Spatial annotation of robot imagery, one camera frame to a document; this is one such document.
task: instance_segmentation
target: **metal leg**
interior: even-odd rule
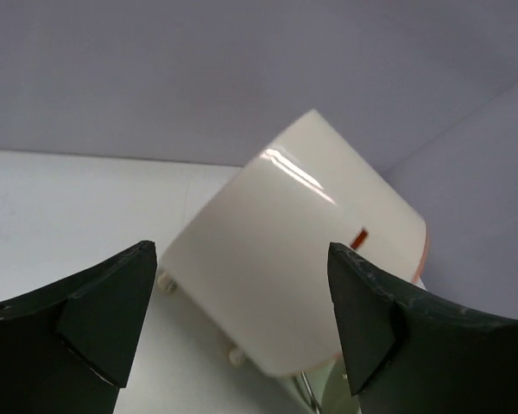
[[[304,392],[301,389],[300,382],[298,381],[297,377],[294,377],[294,385],[297,388],[298,393],[315,414],[322,414],[322,408],[320,406],[319,401],[314,395],[313,389],[311,388],[311,384],[309,383],[309,379],[307,378],[306,374],[304,372],[301,372],[300,378],[301,382],[303,382],[303,385],[305,387],[306,396],[304,395]]]
[[[247,356],[243,349],[238,346],[234,346],[228,351],[228,361],[235,368],[240,368],[246,361]]]
[[[176,291],[177,287],[179,287],[177,285],[177,283],[174,281],[174,279],[172,279],[168,274],[167,272],[163,272],[161,273],[158,277],[157,277],[157,287],[165,294],[167,295],[171,295],[174,293],[174,291]]]

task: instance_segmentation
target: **gray wall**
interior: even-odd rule
[[[0,148],[242,165],[319,109],[384,171],[518,81],[518,0],[0,0]]]
[[[426,286],[518,317],[518,85],[386,174],[426,219]]]

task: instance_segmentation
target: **cream cylinder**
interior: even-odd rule
[[[341,354],[330,242],[413,281],[424,220],[316,112],[262,150],[188,224],[160,268],[267,375]]]

